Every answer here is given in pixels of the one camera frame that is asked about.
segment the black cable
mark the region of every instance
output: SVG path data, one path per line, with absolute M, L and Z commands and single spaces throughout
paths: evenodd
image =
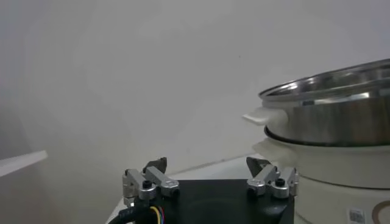
M 131 207 L 127 209 L 123 209 L 119 211 L 118 215 L 111 220 L 108 224 L 126 224 L 129 222 L 134 222 L 137 217 L 142 213 L 147 210 L 143 208 L 136 208 L 136 207 Z

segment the stainless steel pot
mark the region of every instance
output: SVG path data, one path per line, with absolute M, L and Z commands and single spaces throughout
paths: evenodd
M 390 144 L 390 59 L 284 83 L 259 93 L 243 116 L 271 137 L 298 144 Z

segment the white electric cooker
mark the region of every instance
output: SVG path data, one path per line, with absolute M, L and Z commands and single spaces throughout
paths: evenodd
M 296 214 L 313 224 L 390 223 L 390 60 L 269 88 L 243 118 L 254 150 L 299 172 Z

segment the barcode label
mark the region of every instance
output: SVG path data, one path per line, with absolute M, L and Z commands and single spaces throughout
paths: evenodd
M 348 224 L 365 224 L 364 211 L 360 209 L 348 209 Z

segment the pot handle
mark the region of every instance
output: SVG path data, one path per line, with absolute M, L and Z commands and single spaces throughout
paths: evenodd
M 243 115 L 243 119 L 257 126 L 264 126 L 270 122 L 286 123 L 288 120 L 284 110 L 265 107 L 258 107 L 252 112 Z
M 266 138 L 252 148 L 272 164 L 277 163 L 276 165 L 281 167 L 296 166 L 297 155 L 287 145 Z

